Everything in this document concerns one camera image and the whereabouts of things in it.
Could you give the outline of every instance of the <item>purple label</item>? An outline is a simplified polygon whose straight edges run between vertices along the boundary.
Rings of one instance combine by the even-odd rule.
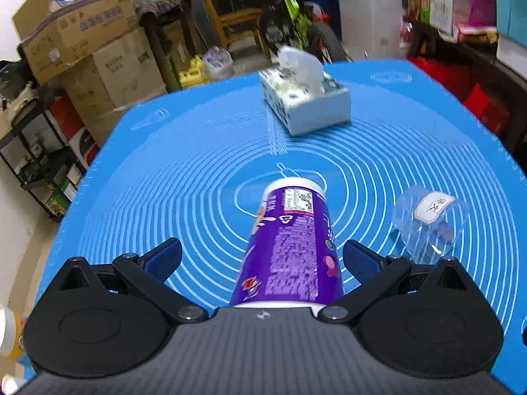
[[[272,191],[258,210],[230,305],[333,303],[344,294],[326,202],[305,187]]]

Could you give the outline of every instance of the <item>ridged gray surface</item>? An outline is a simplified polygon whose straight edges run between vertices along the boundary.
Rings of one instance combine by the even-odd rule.
[[[405,376],[367,354],[349,328],[321,323],[308,308],[266,312],[220,308],[210,321],[178,328],[134,370],[99,380],[42,374],[19,395],[509,393],[487,373],[457,380]]]

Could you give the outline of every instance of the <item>blue bin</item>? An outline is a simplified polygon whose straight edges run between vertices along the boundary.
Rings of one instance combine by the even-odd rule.
[[[497,31],[527,47],[527,0],[496,0]]]

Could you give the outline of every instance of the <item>blue table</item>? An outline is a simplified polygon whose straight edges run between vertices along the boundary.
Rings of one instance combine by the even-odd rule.
[[[506,332],[493,373],[523,393],[523,172],[497,138],[411,64],[362,62],[327,71],[350,90],[352,123],[302,138],[289,137],[268,113],[256,75],[174,93],[129,111],[62,222],[40,294],[68,257],[109,263],[175,236],[184,257],[168,284],[212,310],[230,300],[270,181],[299,175],[320,183],[327,189],[339,250],[353,238],[382,255],[402,252],[390,222],[395,199],[422,184],[472,204],[455,255]],[[357,287],[346,270],[343,278],[346,291]]]

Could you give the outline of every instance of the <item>tissue box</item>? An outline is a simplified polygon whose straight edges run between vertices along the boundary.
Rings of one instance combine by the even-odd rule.
[[[321,96],[313,96],[295,81],[294,73],[287,68],[269,68],[259,75],[265,102],[291,135],[304,135],[351,120],[348,89],[327,73],[324,73]]]

